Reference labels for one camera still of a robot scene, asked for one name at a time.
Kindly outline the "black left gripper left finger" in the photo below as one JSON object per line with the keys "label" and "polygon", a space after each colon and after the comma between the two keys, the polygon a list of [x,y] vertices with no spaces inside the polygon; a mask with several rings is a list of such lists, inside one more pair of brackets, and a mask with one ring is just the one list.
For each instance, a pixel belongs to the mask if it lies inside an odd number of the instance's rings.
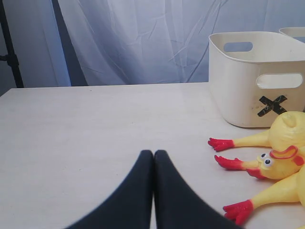
{"label": "black left gripper left finger", "polygon": [[123,182],[69,229],[148,229],[153,200],[153,154],[142,150]]}

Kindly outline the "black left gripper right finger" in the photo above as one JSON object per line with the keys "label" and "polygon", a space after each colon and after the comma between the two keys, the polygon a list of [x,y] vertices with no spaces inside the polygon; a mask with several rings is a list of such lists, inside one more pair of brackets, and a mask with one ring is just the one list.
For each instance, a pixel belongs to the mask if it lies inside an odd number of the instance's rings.
{"label": "black left gripper right finger", "polygon": [[191,189],[165,150],[154,153],[154,205],[158,229],[240,228]]}

